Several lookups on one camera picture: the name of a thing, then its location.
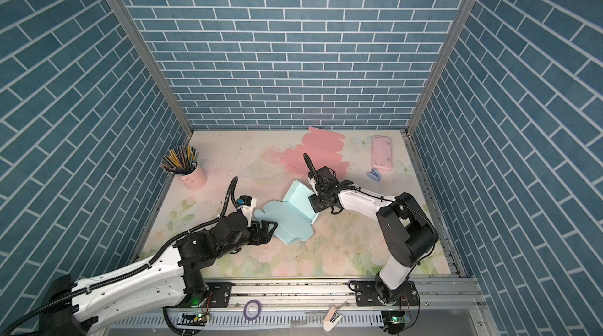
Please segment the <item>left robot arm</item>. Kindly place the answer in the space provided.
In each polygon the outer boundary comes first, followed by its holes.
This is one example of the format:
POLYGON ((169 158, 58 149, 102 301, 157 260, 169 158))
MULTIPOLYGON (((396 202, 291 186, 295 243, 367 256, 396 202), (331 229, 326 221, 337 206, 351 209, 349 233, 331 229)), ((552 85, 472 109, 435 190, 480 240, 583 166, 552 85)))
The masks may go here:
POLYGON ((273 238, 276 221, 253 218, 256 200, 235 197, 233 178, 216 218, 171 237, 151 257, 89 279, 62 276, 52 282, 44 303, 14 320, 14 335, 38 320, 35 335, 91 335, 138 314, 174 306, 204 306, 209 287, 201 273, 226 254, 261 246, 273 238))

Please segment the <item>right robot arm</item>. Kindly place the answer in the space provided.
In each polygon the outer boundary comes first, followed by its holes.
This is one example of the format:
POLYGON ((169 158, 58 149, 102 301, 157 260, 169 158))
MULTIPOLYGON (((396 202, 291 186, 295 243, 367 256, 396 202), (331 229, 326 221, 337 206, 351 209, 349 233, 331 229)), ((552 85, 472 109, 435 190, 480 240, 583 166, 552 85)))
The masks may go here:
POLYGON ((417 265, 430 255, 439 241, 433 222, 409 193, 385 196, 365 190, 350 180, 340 181, 334 170, 309 167, 309 196, 315 213, 330 210, 357 212, 376 221, 383 234, 389 257, 375 277, 375 290, 381 301, 397 301, 403 285, 417 265))

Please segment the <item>mint green paper box sheet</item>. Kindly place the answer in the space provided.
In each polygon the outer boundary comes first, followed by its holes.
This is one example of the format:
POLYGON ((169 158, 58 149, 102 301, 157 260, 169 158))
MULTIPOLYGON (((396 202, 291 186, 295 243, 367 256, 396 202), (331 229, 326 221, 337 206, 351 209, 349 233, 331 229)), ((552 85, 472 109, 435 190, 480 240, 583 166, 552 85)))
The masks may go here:
POLYGON ((276 222, 274 235, 283 243, 305 242, 313 236, 312 226, 318 217, 309 202, 311 195, 312 190, 295 180, 282 201, 268 202, 254 216, 258 221, 276 222))

